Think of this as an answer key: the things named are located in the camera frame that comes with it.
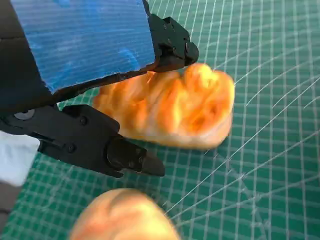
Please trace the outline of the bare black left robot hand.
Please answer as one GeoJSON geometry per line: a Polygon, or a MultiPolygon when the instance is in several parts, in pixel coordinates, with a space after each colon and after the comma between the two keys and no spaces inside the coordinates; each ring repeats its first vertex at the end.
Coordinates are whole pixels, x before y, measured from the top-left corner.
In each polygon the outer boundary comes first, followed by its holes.
{"type": "Polygon", "coordinates": [[[3,0],[0,129],[38,139],[39,152],[73,166],[162,177],[163,162],[120,135],[116,120],[86,104],[57,104],[198,58],[189,32],[145,0],[3,0]]]}

